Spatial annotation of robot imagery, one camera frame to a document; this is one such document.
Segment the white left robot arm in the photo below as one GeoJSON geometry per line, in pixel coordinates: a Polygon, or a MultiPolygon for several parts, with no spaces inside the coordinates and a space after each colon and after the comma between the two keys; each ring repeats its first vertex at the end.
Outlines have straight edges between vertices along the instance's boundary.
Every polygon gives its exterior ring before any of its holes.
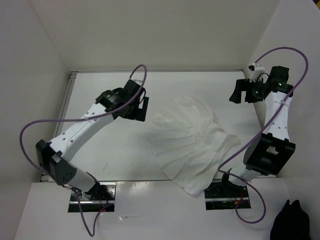
{"type": "Polygon", "coordinates": [[[143,122],[146,119],[148,97],[143,96],[145,88],[129,79],[124,87],[102,92],[82,121],[74,123],[57,137],[46,142],[41,139],[36,145],[40,166],[59,185],[69,185],[94,200],[106,193],[106,189],[89,172],[71,163],[80,148],[99,130],[116,118],[143,122]]]}

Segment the white pleated skirt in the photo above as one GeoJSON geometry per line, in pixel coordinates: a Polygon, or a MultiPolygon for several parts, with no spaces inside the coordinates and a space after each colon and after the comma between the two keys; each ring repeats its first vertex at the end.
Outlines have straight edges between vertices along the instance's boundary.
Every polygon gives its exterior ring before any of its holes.
{"type": "Polygon", "coordinates": [[[219,125],[206,104],[190,95],[157,111],[148,140],[162,172],[195,197],[211,184],[226,154],[241,143],[219,125]]]}

